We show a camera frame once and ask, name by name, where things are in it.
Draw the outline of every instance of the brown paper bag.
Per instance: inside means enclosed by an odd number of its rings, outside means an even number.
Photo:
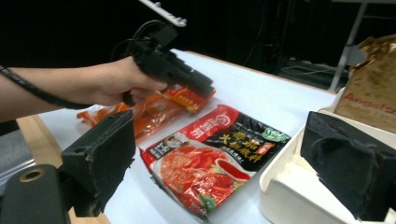
[[[366,61],[351,67],[334,113],[396,133],[396,35],[369,37],[360,49]]]

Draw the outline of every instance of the white tabletop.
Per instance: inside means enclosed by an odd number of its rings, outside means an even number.
[[[234,107],[293,136],[305,124],[309,111],[330,105],[335,98],[329,92],[241,66],[180,50],[174,49],[174,52],[187,65],[212,78],[217,92],[201,113],[182,118],[152,135],[140,144],[142,148],[183,128],[214,109],[217,104]],[[61,149],[66,149],[90,128],[77,119],[78,112],[62,109],[39,115]],[[106,206],[105,214],[109,221],[112,224],[199,223],[151,181],[137,152],[134,158],[134,163],[126,171],[124,180]],[[262,170],[209,215],[210,223],[270,223],[260,211],[259,178]]]

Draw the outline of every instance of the orange plastic package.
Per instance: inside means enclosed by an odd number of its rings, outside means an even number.
[[[127,109],[132,109],[134,113],[134,138],[137,144],[186,113],[183,106],[156,92],[147,99],[144,105],[129,107],[120,103],[113,106],[93,106],[78,113],[77,118],[83,119],[93,127],[103,118]]]
[[[198,113],[216,93],[213,90],[206,98],[190,91],[187,87],[175,84],[166,89],[164,95],[172,101],[186,107],[190,113]]]

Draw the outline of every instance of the black and red package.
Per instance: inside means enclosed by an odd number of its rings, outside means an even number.
[[[219,105],[140,152],[161,189],[207,220],[289,140],[288,135]]]

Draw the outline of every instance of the human arm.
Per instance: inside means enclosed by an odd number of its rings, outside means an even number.
[[[115,105],[131,91],[134,102],[144,103],[166,84],[143,74],[127,57],[114,63],[80,68],[9,68],[40,90],[84,105]],[[0,75],[0,122],[60,109]]]

